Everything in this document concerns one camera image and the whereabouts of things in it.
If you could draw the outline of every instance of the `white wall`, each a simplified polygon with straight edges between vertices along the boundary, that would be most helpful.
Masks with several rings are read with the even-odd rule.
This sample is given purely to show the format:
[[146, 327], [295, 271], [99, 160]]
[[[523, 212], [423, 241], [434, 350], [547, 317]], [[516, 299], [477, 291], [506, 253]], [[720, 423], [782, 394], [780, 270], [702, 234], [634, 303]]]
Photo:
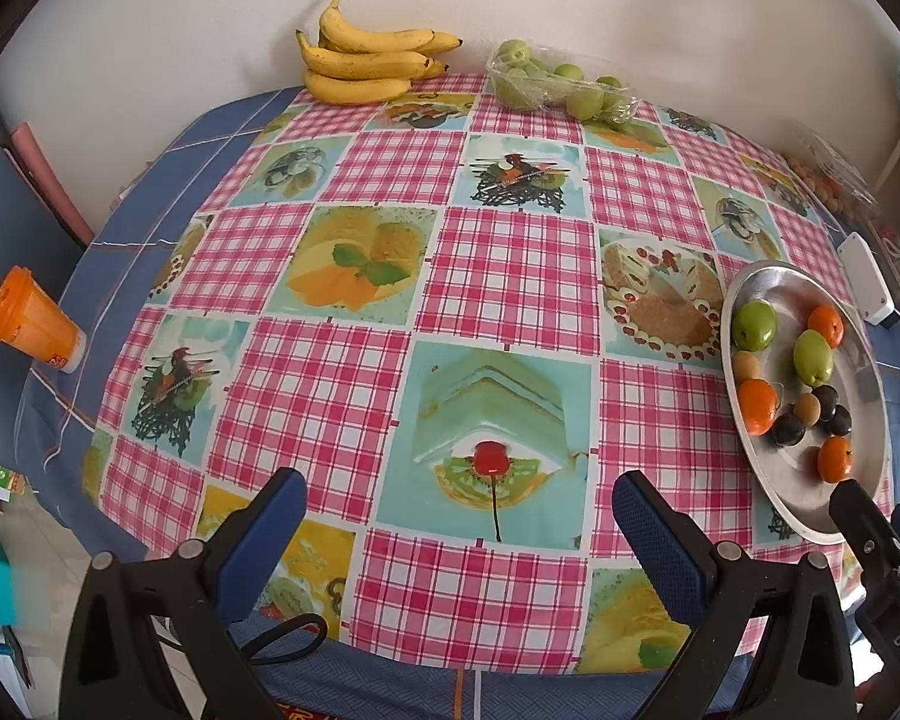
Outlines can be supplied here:
[[[0, 58], [0, 105], [28, 121], [94, 228], [191, 119], [299, 82], [293, 30], [326, 0], [43, 0]], [[873, 173], [900, 127], [900, 34], [873, 0], [344, 0], [364, 28], [463, 36], [453, 70], [508, 37], [612, 59], [647, 98], [769, 145], [799, 118]]]

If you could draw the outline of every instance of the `white device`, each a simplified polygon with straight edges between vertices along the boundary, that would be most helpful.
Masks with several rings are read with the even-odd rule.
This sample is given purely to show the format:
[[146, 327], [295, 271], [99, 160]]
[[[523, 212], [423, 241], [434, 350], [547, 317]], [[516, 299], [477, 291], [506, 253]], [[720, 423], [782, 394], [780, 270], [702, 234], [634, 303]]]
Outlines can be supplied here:
[[850, 233], [837, 247], [844, 264], [857, 309], [869, 324], [879, 324], [893, 314], [893, 297], [887, 289], [874, 252], [869, 250], [860, 233]]

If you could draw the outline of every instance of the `table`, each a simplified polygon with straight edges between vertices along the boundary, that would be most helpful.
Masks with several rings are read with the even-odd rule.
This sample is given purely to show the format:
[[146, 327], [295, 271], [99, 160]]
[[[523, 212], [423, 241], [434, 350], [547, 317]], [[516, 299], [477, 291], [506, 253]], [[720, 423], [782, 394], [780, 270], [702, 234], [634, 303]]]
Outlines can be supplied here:
[[628, 134], [505, 111], [482, 76], [235, 105], [170, 145], [80, 265], [62, 304], [82, 369], [26, 385], [18, 456], [89, 550], [166, 555], [293, 464], [308, 519], [263, 613], [317, 610], [408, 664], [562, 674], [661, 667], [686, 635], [613, 522], [623, 470], [713, 541], [810, 548], [755, 486], [716, 332], [751, 260], [850, 303], [778, 155], [648, 103]]

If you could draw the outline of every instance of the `screw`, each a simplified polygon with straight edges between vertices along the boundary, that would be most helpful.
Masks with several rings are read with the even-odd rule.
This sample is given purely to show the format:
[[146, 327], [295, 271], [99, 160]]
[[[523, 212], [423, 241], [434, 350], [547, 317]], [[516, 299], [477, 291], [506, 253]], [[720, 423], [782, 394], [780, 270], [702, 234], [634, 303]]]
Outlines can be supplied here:
[[721, 541], [717, 544], [717, 554], [724, 560], [740, 560], [744, 551], [740, 549], [739, 544], [734, 544], [732, 541]]
[[110, 552], [99, 552], [97, 555], [94, 555], [94, 558], [93, 560], [91, 560], [90, 565], [92, 565], [98, 571], [103, 571], [105, 568], [109, 568], [112, 562], [113, 555], [111, 555]]
[[823, 570], [830, 567], [830, 563], [826, 561], [826, 555], [823, 552], [810, 552], [807, 554], [807, 562], [814, 568]]
[[176, 553], [186, 560], [192, 560], [201, 552], [203, 552], [203, 542], [199, 538], [189, 538], [176, 548]]

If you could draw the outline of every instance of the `plastic bag of nuts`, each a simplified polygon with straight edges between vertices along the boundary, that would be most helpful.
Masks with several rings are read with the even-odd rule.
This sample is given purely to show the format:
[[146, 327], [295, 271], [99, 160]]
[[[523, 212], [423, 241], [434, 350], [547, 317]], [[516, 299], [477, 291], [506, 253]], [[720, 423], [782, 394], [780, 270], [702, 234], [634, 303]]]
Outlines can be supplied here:
[[878, 206], [856, 167], [820, 135], [799, 122], [792, 132], [797, 147], [787, 164], [831, 214], [876, 218]]

